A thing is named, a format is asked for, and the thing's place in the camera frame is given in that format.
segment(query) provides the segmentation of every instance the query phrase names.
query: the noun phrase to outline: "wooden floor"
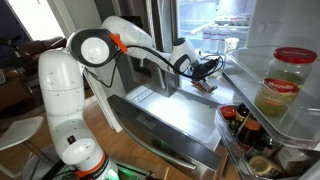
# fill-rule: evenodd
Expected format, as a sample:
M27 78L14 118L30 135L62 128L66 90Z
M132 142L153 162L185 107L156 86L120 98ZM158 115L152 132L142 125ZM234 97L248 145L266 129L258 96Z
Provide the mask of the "wooden floor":
M43 127L39 132L32 137L31 141L40 148L44 148L52 144L51 137L48 131L46 114L40 114L45 119ZM98 143L111 157L116 152L129 154L132 156L140 157L144 160L150 161L155 164L161 164L169 167L167 179L169 180L188 180L189 177L175 169L173 166L154 155L147 149L140 146L131 137L129 137L124 131L117 133L107 123L100 106L98 105L95 96L91 96L86 99L86 107L84 109L84 119L89 126L90 130L95 135ZM23 164L27 156L27 151L24 146L18 145L7 151L0 152L0 162L13 171L18 171L19 167ZM235 179L234 172L229 173L230 178L223 179ZM10 179L5 174L0 172L0 180Z

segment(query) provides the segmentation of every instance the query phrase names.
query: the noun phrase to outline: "robotic arm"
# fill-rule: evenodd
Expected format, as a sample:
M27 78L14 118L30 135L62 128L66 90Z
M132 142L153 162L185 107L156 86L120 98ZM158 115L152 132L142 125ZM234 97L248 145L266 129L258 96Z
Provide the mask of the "robotic arm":
M83 120L82 73L86 66L100 67L110 62L118 48L125 54L148 59L170 73L181 74L191 65L194 80L216 66L200 64L192 44L184 38L174 43L173 53L157 51L151 37L139 27L116 16L107 18L101 29L78 30L68 39L67 48L43 53L39 80L46 107L49 130L58 156L77 168L86 179L117 179L117 166L99 146Z

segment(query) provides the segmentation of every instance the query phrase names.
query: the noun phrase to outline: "refrigerator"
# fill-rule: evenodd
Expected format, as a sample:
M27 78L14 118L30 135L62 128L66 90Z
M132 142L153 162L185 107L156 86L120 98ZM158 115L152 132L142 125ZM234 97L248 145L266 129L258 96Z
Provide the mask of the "refrigerator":
M300 47L320 53L320 1L317 0L53 0L48 1L64 34L83 28L100 28L117 15L145 30L155 47L172 52L179 37L187 37L197 50L203 30L211 24L228 24L230 36L240 39L238 49L220 54L222 71L207 78L218 88L212 93L195 88L189 79L169 74L154 63L121 56L112 88L84 74L110 126L126 131L192 179L213 179L221 163L217 146L229 151L240 178L259 179L243 166L242 154L219 107L244 102L266 131L283 145L319 151L319 59L288 115L272 119L262 114L253 99L261 85L273 51ZM109 84L115 63L89 68ZM301 177L319 179L314 164Z

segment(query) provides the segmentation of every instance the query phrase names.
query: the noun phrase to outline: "door shelf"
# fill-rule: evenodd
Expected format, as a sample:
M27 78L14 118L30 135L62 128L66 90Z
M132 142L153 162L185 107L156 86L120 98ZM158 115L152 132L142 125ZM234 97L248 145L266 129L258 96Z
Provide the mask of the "door shelf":
M273 59L273 52L277 48L264 46L228 51L222 75L272 138L284 145L319 151L320 94L316 91L320 88L316 79L320 77L320 72L316 71L320 68L318 60L312 64L313 70L294 102L285 104L286 113L271 117L262 113L254 104L261 86L268 89L270 94L274 94L270 87L262 82L268 64Z
M232 135L231 130L226 123L225 119L221 115L220 108L224 106L218 106L216 110L216 116L214 123L221 134L221 140L223 141L225 147L228 149L229 156L232 160L232 162L235 165L236 170L238 171L238 174L241 179L243 180L262 180L265 178L260 178L256 175L254 175L250 169L249 163L244 157L244 152L242 152L238 146L237 141L235 140L235 137ZM233 107L234 109L237 108L237 105L228 105ZM281 180L297 180L298 177L287 177L287 178L281 178Z

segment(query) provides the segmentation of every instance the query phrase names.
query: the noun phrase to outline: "red lid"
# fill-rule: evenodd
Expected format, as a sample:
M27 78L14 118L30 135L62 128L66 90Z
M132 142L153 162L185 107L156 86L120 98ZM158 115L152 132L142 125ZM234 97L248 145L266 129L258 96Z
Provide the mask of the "red lid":
M274 51L273 56L283 62L294 64L312 63L317 58L315 52L295 47L278 48Z
M233 118L236 114L236 110L230 106L223 106L220 108L220 111L222 116L226 119Z

